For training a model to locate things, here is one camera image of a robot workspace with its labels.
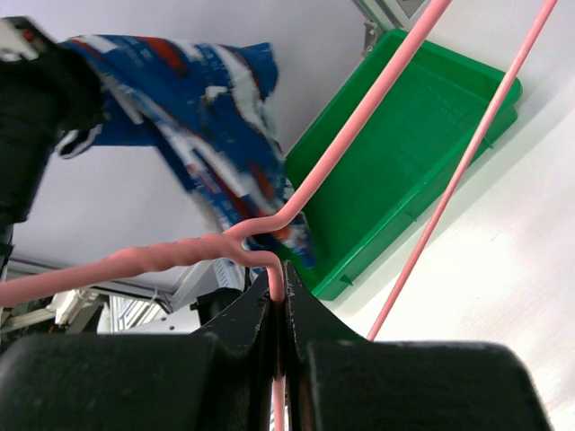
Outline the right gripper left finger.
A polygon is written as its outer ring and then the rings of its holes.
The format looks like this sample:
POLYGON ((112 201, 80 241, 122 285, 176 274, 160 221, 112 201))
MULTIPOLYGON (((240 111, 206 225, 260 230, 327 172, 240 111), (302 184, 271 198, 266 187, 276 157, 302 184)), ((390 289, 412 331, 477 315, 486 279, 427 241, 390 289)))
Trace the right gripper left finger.
POLYGON ((260 275, 182 335, 34 335, 1 357, 4 430, 266 430, 273 311, 260 275))

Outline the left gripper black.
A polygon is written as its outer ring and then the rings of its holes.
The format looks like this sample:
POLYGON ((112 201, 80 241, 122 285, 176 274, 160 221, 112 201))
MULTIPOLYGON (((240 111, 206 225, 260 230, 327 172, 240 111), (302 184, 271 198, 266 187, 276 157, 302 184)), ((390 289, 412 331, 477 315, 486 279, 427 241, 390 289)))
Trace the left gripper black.
POLYGON ((84 58, 26 17, 2 18, 2 224, 27 219, 58 140, 103 121, 101 82, 84 58))

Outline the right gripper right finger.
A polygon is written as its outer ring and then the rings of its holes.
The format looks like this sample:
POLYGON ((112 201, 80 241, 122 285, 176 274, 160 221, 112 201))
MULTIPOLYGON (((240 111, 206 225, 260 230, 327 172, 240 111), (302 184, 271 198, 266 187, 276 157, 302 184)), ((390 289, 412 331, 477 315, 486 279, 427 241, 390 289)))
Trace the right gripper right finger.
POLYGON ((486 342, 371 342, 284 264, 293 430, 549 430, 529 372, 486 342))

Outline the blue patterned trousers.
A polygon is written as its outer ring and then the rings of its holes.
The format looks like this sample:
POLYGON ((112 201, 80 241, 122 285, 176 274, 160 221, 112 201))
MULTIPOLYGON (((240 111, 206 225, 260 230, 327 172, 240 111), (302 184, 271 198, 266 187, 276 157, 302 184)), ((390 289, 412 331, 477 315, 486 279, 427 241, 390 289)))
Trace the blue patterned trousers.
POLYGON ((64 47, 100 79, 104 121, 66 132, 60 157, 151 146, 222 229, 272 216, 293 195, 271 107, 279 68, 268 42, 84 35, 64 47))

